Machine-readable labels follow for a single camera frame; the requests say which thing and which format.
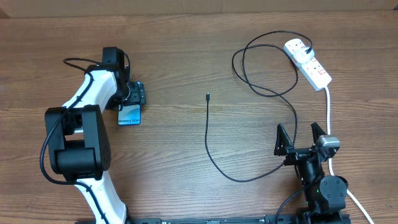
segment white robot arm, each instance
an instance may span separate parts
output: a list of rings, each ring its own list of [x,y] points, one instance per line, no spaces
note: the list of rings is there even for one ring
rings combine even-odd
[[[95,216],[93,222],[77,223],[130,223],[127,206],[120,200],[109,175],[111,153],[102,119],[105,109],[122,103],[145,104],[144,86],[129,81],[124,56],[116,47],[105,47],[103,62],[85,70],[85,80],[75,95],[62,107],[49,108],[45,114],[47,134],[56,126],[48,143],[51,167],[82,192]],[[58,123],[62,125],[55,125],[58,120],[62,120]],[[84,139],[65,139],[74,133],[84,133]]]

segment power strip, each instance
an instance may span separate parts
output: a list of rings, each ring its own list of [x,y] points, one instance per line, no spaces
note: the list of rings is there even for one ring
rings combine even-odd
[[[293,60],[294,64],[303,73],[311,86],[316,90],[322,90],[331,82],[331,76],[314,57],[313,50],[307,53],[309,47],[300,39],[293,39],[286,42],[284,50]]]

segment wooden table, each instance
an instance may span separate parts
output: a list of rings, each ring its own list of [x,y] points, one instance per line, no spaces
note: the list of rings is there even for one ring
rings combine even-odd
[[[394,11],[0,20],[0,223],[93,217],[76,188],[43,178],[39,152],[45,110],[69,100],[83,81],[82,72],[62,59],[101,60],[107,46],[128,53],[132,79],[147,91],[140,126],[117,126],[115,111],[103,115],[112,147],[111,177],[132,216],[275,213],[300,188],[293,167],[239,184],[215,169],[204,145],[210,91],[208,141],[221,169],[247,179],[283,160],[273,156],[276,127],[284,123],[293,135],[291,110],[281,99],[255,95],[231,69],[235,51],[272,30],[295,30],[312,39],[317,59],[333,77],[332,133],[341,141],[335,173],[348,180],[376,223],[397,223],[397,25]],[[283,46],[293,38],[274,34],[257,43]],[[253,83],[275,91],[295,80],[289,61],[276,49],[250,50],[247,67]],[[326,129],[325,92],[314,91],[299,73],[297,86],[285,97],[298,113],[296,146],[309,146],[310,124]],[[46,165],[50,170],[48,158]],[[353,223],[367,223],[350,198],[346,204]],[[283,213],[302,206],[303,197],[297,198]]]

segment white cable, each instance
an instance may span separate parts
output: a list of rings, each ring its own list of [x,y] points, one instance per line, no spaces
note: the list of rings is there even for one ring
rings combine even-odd
[[[326,103],[327,103],[327,106],[326,106],[326,128],[327,128],[328,134],[330,134],[331,133],[331,131],[330,131],[330,93],[329,93],[329,89],[327,86],[325,87],[325,91],[326,91]],[[335,175],[335,173],[333,173],[333,166],[331,163],[331,158],[328,159],[328,164],[329,164],[330,175]],[[353,201],[359,207],[359,209],[361,209],[361,211],[363,212],[365,217],[368,219],[369,223],[374,224],[372,218],[366,212],[365,208],[363,208],[363,206],[360,204],[360,202],[356,199],[356,197],[348,189],[347,189],[347,194],[353,199]]]

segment black cable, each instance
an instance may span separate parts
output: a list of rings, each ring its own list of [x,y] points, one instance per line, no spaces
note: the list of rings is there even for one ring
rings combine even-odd
[[[232,69],[234,70],[234,73],[236,74],[236,76],[238,76],[238,78],[239,78],[240,80],[242,80],[244,83],[248,84],[249,87],[251,88],[251,90],[252,90],[253,92],[255,92],[256,94],[258,94],[258,95],[260,95],[260,96],[264,96],[264,97],[275,97],[275,96],[279,96],[279,97],[281,97],[281,98],[291,107],[291,109],[292,109],[292,111],[293,111],[293,114],[294,114],[294,118],[295,118],[295,129],[294,129],[294,138],[293,138],[293,145],[294,145],[294,143],[295,143],[295,141],[296,141],[296,136],[297,136],[297,113],[296,113],[296,110],[294,109],[294,107],[290,104],[290,102],[289,102],[288,100],[286,100],[282,95],[285,94],[285,93],[288,93],[290,90],[292,90],[292,89],[296,86],[297,82],[299,81],[299,75],[298,75],[298,73],[297,73],[297,67],[294,65],[293,60],[287,55],[287,53],[286,53],[282,48],[280,48],[280,47],[278,47],[278,46],[275,46],[275,45],[272,45],[272,44],[258,44],[258,45],[250,46],[250,44],[253,43],[255,40],[257,40],[258,38],[264,37],[265,35],[269,35],[269,34],[275,34],[275,33],[289,33],[289,34],[296,34],[296,35],[299,35],[299,36],[301,36],[301,37],[304,37],[304,38],[306,38],[306,39],[311,43],[311,47],[306,51],[306,53],[309,53],[309,52],[312,50],[312,41],[311,41],[308,37],[306,37],[306,36],[304,36],[304,35],[302,35],[302,34],[299,34],[299,33],[297,33],[297,32],[293,32],[293,31],[287,31],[287,30],[272,31],[272,32],[268,32],[268,33],[266,33],[266,34],[262,34],[262,35],[260,35],[260,36],[258,36],[258,37],[256,37],[256,38],[252,39],[252,40],[246,45],[246,47],[245,47],[244,49],[241,49],[241,50],[235,52],[235,54],[232,56]],[[254,85],[254,84],[252,84],[252,83],[249,81],[249,78],[248,78],[248,76],[247,76],[247,74],[246,74],[246,69],[245,69],[245,66],[244,66],[244,57],[245,57],[245,54],[246,54],[247,49],[252,49],[252,48],[255,48],[255,47],[273,47],[273,48],[277,48],[277,49],[279,49],[280,51],[282,51],[282,52],[286,55],[286,57],[290,60],[292,66],[293,66],[293,68],[294,68],[295,74],[296,74],[296,81],[295,81],[295,83],[294,83],[288,90],[286,90],[286,91],[284,91],[284,92],[282,92],[282,93],[277,93],[277,92],[275,92],[274,90],[271,90],[271,89],[268,89],[268,88],[264,88],[264,87],[259,86],[259,85]],[[235,64],[234,64],[235,56],[236,56],[238,53],[240,53],[240,52],[243,52],[243,56],[242,56],[242,68],[243,68],[243,75],[244,75],[245,79],[243,79],[243,78],[238,74],[238,72],[237,72],[236,69],[235,69]],[[256,88],[260,88],[260,89],[269,91],[269,92],[273,93],[273,95],[265,95],[265,94],[259,93],[259,92],[256,91],[253,87],[256,87]],[[284,164],[282,163],[281,165],[279,165],[279,166],[276,167],[275,169],[271,170],[270,172],[268,172],[268,173],[266,173],[266,174],[263,174],[263,175],[260,175],[260,176],[258,176],[258,177],[249,179],[249,180],[236,180],[236,179],[234,179],[234,178],[231,178],[231,177],[227,176],[227,175],[216,165],[216,163],[214,162],[214,160],[213,160],[213,158],[211,157],[210,152],[209,152],[209,150],[208,150],[208,146],[207,146],[207,130],[208,130],[208,120],[209,120],[209,100],[210,100],[210,94],[209,94],[209,93],[207,93],[207,95],[206,95],[206,100],[207,100],[206,133],[205,133],[205,146],[206,146],[206,151],[207,151],[207,154],[208,154],[208,156],[209,156],[211,162],[213,163],[213,165],[218,169],[218,171],[219,171],[221,174],[223,174],[227,179],[232,180],[232,181],[235,181],[235,182],[250,182],[250,181],[254,181],[254,180],[260,179],[260,178],[262,178],[262,177],[265,177],[265,176],[267,176],[267,175],[269,175],[269,174],[271,174],[271,173],[277,171],[279,168],[281,168],[281,167],[284,165]]]
[[[317,152],[316,157],[318,158],[318,175],[314,178],[314,180],[312,180],[311,184],[308,184],[307,186],[303,187],[302,189],[296,191],[296,193],[292,194],[290,197],[288,197],[282,203],[282,205],[280,205],[280,207],[279,207],[279,209],[278,209],[278,211],[277,211],[277,213],[275,215],[275,224],[278,224],[279,214],[282,211],[283,207],[287,204],[287,202],[289,202],[289,200],[291,200],[292,198],[296,197],[298,194],[300,194],[304,190],[307,190],[309,187],[313,186],[318,181],[318,179],[320,178],[321,172],[322,172],[322,169],[321,169],[322,162],[320,160],[320,153],[319,152]]]
[[[131,71],[131,64],[130,64],[130,59],[129,59],[129,56],[126,54],[126,53],[124,53],[124,56],[126,56],[126,58],[127,58],[127,62],[129,62],[129,69],[127,70],[127,77],[129,77],[128,79],[127,79],[127,82],[129,82],[130,81],[130,71]]]
[[[262,174],[262,175],[260,175],[260,176],[258,176],[258,177],[255,177],[255,178],[252,178],[252,179],[249,179],[249,180],[236,180],[236,179],[234,179],[234,178],[228,177],[228,176],[217,166],[216,162],[213,160],[213,158],[212,158],[211,155],[210,155],[209,148],[207,147],[207,130],[208,130],[208,124],[209,124],[209,101],[210,101],[210,94],[209,94],[209,93],[206,94],[206,101],[207,101],[206,132],[205,132],[205,146],[206,146],[206,152],[207,152],[207,154],[208,154],[208,156],[209,156],[211,162],[213,163],[213,165],[218,169],[218,171],[219,171],[221,174],[224,175],[224,177],[226,177],[226,178],[229,179],[229,180],[235,181],[235,182],[245,183],[245,182],[250,182],[250,181],[254,181],[254,180],[260,179],[260,178],[262,178],[262,177],[265,177],[265,176],[267,176],[267,175],[269,175],[269,174],[271,174],[271,173],[277,171],[279,168],[281,168],[281,167],[284,165],[284,164],[282,163],[281,165],[279,165],[279,166],[276,167],[275,169],[269,171],[268,173]]]
[[[78,96],[76,98],[76,100],[62,113],[61,117],[55,122],[55,124],[53,125],[53,127],[51,128],[50,132],[48,133],[47,137],[44,140],[43,146],[42,146],[42,150],[40,152],[40,170],[42,171],[44,177],[50,181],[53,184],[60,184],[60,185],[80,185],[82,187],[84,187],[86,189],[87,192],[90,193],[91,197],[93,198],[93,201],[95,203],[96,208],[99,211],[99,214],[101,215],[101,218],[105,221],[106,224],[109,224],[108,219],[105,217],[105,214],[103,213],[97,198],[95,197],[94,192],[92,191],[91,187],[89,187],[88,185],[81,183],[81,182],[67,182],[67,181],[59,181],[59,180],[55,180],[53,178],[51,178],[49,176],[49,174],[47,173],[47,171],[45,170],[44,167],[44,154],[45,154],[45,149],[47,148],[47,145],[49,144],[50,138],[52,137],[55,128],[62,122],[62,119],[66,116],[66,114],[74,107],[76,106],[81,99],[84,97],[84,95],[88,92],[88,90],[90,89],[91,85],[93,84],[94,78],[93,75],[87,71],[86,69],[79,67],[77,65],[74,65],[72,63],[69,63],[68,61],[72,61],[72,60],[79,60],[79,61],[86,61],[86,62],[92,62],[92,63],[96,63],[96,64],[101,64],[101,62],[97,62],[94,60],[90,60],[90,59],[85,59],[85,58],[65,58],[63,59],[63,62],[73,68],[77,68],[79,70],[82,70],[85,72],[85,74],[88,74],[90,76],[90,82],[88,83],[87,87],[82,91],[81,95]]]
[[[307,185],[305,187],[303,187],[302,189],[296,191],[294,194],[292,194],[290,197],[288,197],[283,203],[282,205],[280,205],[278,212],[275,215],[275,224],[278,224],[278,217],[280,212],[282,211],[283,207],[287,204],[287,202],[289,202],[290,200],[292,200],[293,198],[295,198],[296,196],[298,196],[299,194],[301,194],[301,192],[303,192],[304,190],[307,190],[309,187],[311,187],[312,185]]]
[[[296,171],[297,178],[300,178],[299,171],[297,170],[297,165],[294,165],[294,171]]]

